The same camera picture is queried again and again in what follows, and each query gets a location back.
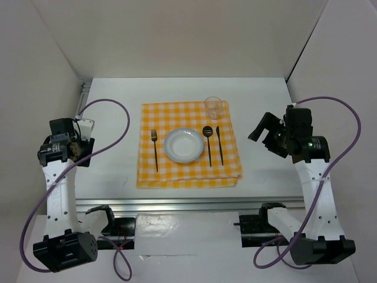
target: metal frame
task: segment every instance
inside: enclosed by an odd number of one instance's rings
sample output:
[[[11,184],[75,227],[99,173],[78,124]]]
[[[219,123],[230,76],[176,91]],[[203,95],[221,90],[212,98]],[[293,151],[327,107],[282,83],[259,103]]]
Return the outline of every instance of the metal frame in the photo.
[[[289,209],[304,208],[302,197],[284,198],[192,198],[192,199],[77,199],[76,210],[84,213],[99,205],[109,205],[115,217],[139,213],[182,213],[238,211],[257,213],[263,202],[283,202]]]

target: white wall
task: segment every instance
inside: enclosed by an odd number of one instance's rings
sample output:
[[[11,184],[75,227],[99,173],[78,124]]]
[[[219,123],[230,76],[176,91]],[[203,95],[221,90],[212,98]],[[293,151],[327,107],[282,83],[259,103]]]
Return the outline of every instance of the white wall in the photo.
[[[81,77],[286,77],[327,0],[33,0]]]
[[[330,0],[289,82],[293,101],[334,96],[351,104],[362,120],[356,147],[332,173],[340,221],[356,241],[352,257],[360,282],[377,282],[377,12],[368,0]],[[355,119],[335,102],[312,109],[315,133],[329,140],[332,158],[352,141]]]
[[[0,1],[0,274],[15,282],[19,233],[45,191],[48,121],[74,114],[80,84],[30,0]]]

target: clear glass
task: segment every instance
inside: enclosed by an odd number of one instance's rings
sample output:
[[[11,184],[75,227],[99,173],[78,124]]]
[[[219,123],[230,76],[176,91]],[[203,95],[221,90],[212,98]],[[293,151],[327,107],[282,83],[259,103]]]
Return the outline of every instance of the clear glass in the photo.
[[[207,98],[204,102],[206,106],[206,116],[211,120],[216,120],[221,113],[223,102],[216,96]]]

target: fork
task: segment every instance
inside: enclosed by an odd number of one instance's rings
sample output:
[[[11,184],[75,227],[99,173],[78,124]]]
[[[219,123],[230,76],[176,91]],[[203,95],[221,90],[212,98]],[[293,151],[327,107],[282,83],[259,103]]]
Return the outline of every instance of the fork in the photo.
[[[156,141],[157,141],[157,131],[152,129],[152,142],[154,142],[154,158],[156,159],[156,171],[158,172],[158,163],[157,163],[157,150],[156,150]]]

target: spoon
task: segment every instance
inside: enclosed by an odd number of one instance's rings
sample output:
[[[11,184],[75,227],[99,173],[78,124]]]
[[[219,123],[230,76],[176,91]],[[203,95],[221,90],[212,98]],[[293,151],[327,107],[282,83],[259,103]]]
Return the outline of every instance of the spoon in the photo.
[[[208,154],[210,157],[210,166],[212,167],[212,161],[211,161],[211,148],[210,148],[210,136],[212,136],[213,130],[210,126],[206,126],[203,128],[203,136],[207,137],[208,141]]]

